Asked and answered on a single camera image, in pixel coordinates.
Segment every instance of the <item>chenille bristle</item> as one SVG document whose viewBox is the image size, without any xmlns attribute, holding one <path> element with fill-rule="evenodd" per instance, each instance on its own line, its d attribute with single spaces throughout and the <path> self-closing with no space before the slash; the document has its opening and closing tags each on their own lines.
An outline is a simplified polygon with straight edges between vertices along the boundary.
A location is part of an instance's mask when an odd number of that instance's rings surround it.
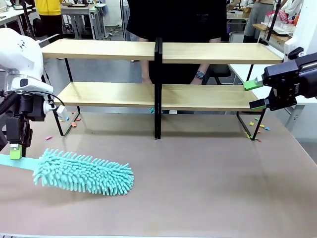
<svg viewBox="0 0 317 238">
<path fill-rule="evenodd" d="M 41 179 L 42 186 L 108 196 L 127 194 L 134 181 L 129 164 L 92 158 L 47 149 L 34 170 L 34 182 Z"/>
</svg>

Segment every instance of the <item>wooden shelf board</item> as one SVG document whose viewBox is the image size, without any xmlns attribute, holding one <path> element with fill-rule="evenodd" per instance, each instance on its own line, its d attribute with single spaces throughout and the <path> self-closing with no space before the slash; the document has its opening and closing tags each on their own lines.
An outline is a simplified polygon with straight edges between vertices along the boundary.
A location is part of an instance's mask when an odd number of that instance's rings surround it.
<svg viewBox="0 0 317 238">
<path fill-rule="evenodd" d="M 42 48 L 46 58 L 154 60 L 154 42 L 57 40 Z"/>
<path fill-rule="evenodd" d="M 154 107 L 154 87 L 149 84 L 72 82 L 59 95 L 66 106 Z M 175 85 L 162 87 L 163 110 L 250 111 L 257 98 L 242 86 Z"/>
<path fill-rule="evenodd" d="M 282 58 L 258 43 L 163 43 L 163 63 L 276 64 Z"/>
</svg>

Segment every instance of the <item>gray pants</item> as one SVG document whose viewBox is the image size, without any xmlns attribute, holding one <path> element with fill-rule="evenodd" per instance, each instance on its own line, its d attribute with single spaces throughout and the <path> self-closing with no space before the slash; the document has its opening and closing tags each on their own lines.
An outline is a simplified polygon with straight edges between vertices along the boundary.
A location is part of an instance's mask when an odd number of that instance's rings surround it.
<svg viewBox="0 0 317 238">
<path fill-rule="evenodd" d="M 127 25 L 130 17 L 130 7 L 123 6 L 122 0 L 120 1 L 120 8 L 121 8 L 121 19 L 122 19 L 122 30 L 123 36 L 126 41 L 137 41 L 138 37 L 131 32 L 127 31 Z"/>
<path fill-rule="evenodd" d="M 248 20 L 248 23 L 246 25 L 246 29 L 244 30 L 245 36 L 254 36 L 255 39 L 259 38 L 260 30 L 255 29 L 252 24 L 260 24 L 264 21 L 265 15 L 273 11 L 274 5 L 272 4 L 264 4 L 256 2 L 253 5 L 253 8 L 250 13 L 250 18 Z"/>
</svg>

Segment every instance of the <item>black pants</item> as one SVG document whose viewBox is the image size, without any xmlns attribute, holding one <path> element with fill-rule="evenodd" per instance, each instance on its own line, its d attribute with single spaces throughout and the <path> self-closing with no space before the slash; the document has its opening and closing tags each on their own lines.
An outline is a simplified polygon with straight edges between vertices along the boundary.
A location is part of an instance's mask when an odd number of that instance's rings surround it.
<svg viewBox="0 0 317 238">
<path fill-rule="evenodd" d="M 63 35 L 63 28 L 62 28 L 62 16 L 44 16 L 40 15 L 43 27 L 45 28 L 46 34 L 48 37 L 53 36 L 55 34 L 60 34 L 60 38 Z"/>
</svg>

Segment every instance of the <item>hand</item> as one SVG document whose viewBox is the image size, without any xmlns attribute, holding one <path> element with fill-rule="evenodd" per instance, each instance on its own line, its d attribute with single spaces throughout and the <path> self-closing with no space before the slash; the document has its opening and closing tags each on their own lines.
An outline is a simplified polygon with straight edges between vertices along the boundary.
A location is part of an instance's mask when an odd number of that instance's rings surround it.
<svg viewBox="0 0 317 238">
<path fill-rule="evenodd" d="M 196 85 L 201 85 L 203 82 L 202 79 L 198 78 L 195 76 L 195 78 L 193 79 L 193 81 L 190 84 L 196 84 Z"/>
<path fill-rule="evenodd" d="M 145 84 L 152 84 L 152 81 L 150 80 L 149 77 L 142 77 L 142 83 Z"/>
<path fill-rule="evenodd" d="M 228 4 L 228 5 L 227 5 L 227 11 L 233 10 L 234 7 L 235 7 L 235 5 L 234 5 L 233 3 Z"/>
</svg>

